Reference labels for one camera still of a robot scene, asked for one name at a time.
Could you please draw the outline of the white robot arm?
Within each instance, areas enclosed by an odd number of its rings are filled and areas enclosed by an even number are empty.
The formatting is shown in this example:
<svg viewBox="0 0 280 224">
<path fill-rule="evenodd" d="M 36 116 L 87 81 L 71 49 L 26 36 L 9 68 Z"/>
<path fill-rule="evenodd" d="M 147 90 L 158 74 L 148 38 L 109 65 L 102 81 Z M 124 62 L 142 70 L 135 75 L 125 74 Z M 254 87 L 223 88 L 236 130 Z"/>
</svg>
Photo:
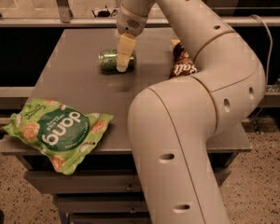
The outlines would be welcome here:
<svg viewBox="0 0 280 224">
<path fill-rule="evenodd" d="M 263 66 L 246 42 L 201 0 L 122 0 L 118 67 L 158 5 L 199 72 L 141 91 L 128 114 L 136 170 L 153 224 L 230 224 L 206 151 L 265 92 Z"/>
</svg>

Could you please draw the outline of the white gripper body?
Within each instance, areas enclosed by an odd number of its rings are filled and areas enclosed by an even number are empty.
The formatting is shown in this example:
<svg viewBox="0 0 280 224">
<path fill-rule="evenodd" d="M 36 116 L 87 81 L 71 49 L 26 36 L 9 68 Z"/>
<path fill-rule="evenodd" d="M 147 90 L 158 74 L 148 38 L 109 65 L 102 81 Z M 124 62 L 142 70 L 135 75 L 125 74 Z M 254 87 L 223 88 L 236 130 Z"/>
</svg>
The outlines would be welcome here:
<svg viewBox="0 0 280 224">
<path fill-rule="evenodd" d="M 136 15 L 124 5 L 120 5 L 116 20 L 118 32 L 121 35 L 130 34 L 139 36 L 147 24 L 147 16 Z"/>
</svg>

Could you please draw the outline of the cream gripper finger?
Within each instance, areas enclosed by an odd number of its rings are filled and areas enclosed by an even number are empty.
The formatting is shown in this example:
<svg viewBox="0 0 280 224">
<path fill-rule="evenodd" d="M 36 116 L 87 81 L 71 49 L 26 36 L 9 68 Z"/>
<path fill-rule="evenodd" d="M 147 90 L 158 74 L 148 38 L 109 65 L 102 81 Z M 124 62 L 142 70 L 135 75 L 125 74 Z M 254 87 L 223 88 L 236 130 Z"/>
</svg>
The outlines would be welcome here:
<svg viewBox="0 0 280 224">
<path fill-rule="evenodd" d="M 127 70 L 135 44 L 135 37 L 131 34 L 125 33 L 119 36 L 117 45 L 117 70 L 119 72 L 124 73 Z"/>
</svg>

